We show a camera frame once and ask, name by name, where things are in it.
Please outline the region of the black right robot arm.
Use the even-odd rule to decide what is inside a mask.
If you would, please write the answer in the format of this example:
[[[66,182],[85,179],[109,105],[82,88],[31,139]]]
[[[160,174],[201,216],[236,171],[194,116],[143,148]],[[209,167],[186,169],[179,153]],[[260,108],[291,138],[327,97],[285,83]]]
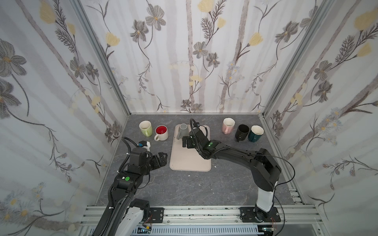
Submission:
[[[266,149],[242,150],[217,140],[210,140],[200,129],[200,124],[190,119],[190,132],[187,148],[195,149],[205,160],[220,159],[230,161],[249,169],[255,185],[258,187],[258,198],[252,210],[253,222],[272,222],[277,212],[274,207],[276,188],[282,169],[277,163],[277,156]]]

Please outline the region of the black mug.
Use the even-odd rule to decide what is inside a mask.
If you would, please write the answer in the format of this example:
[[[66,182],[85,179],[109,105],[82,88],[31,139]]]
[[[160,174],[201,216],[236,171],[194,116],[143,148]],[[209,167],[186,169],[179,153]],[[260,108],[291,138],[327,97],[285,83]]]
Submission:
[[[236,133],[235,133],[235,140],[236,142],[244,141],[250,132],[250,128],[248,125],[241,124],[238,126]]]

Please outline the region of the beige plastic tray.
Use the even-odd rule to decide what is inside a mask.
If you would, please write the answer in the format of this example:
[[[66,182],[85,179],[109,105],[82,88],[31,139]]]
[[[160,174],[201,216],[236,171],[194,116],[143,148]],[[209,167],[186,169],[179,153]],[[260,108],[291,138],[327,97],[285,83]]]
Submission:
[[[178,140],[180,125],[175,126],[169,167],[174,171],[209,172],[211,160],[203,159],[194,148],[182,147],[182,139]]]

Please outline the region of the pink mug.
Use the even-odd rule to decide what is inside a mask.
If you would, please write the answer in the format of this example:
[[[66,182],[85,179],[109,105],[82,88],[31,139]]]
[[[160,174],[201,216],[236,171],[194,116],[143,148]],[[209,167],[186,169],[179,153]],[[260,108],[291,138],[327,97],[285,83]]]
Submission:
[[[235,120],[232,118],[225,118],[222,123],[222,132],[225,135],[230,134],[235,126]]]

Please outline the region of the dark teal mug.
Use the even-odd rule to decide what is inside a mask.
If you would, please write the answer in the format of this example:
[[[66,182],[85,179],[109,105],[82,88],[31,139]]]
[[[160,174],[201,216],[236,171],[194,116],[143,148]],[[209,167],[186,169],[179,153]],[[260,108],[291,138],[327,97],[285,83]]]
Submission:
[[[264,134],[264,129],[258,125],[253,125],[248,134],[248,140],[252,143],[256,143]]]

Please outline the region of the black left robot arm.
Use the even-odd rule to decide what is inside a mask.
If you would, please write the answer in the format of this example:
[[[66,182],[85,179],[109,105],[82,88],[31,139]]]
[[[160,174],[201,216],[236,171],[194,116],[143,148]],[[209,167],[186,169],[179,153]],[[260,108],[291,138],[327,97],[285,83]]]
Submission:
[[[107,192],[108,204],[95,228],[94,236],[130,236],[137,225],[151,219],[150,203],[134,199],[145,176],[167,164],[168,154],[153,155],[147,141],[134,142],[128,137],[121,140],[128,148],[127,157]]]

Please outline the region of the light green mug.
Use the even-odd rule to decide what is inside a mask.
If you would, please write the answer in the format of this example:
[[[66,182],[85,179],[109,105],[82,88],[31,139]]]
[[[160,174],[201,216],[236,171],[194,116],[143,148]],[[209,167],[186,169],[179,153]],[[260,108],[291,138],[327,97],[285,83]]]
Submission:
[[[153,134],[152,124],[150,121],[142,121],[139,124],[139,129],[146,137],[151,137]]]

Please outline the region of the grey mug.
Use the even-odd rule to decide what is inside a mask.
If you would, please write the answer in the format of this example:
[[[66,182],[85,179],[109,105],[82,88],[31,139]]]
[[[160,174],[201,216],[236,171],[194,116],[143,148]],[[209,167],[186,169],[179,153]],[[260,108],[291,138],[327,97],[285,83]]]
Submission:
[[[189,127],[187,124],[180,124],[178,129],[178,134],[176,136],[177,140],[182,139],[183,137],[189,136]]]

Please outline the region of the cream white mug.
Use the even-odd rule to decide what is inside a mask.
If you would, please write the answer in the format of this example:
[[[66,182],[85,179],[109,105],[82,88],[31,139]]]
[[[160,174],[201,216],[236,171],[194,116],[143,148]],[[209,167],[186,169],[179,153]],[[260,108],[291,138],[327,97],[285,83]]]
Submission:
[[[168,129],[165,125],[160,125],[155,129],[156,135],[154,137],[155,141],[165,141],[168,139]]]

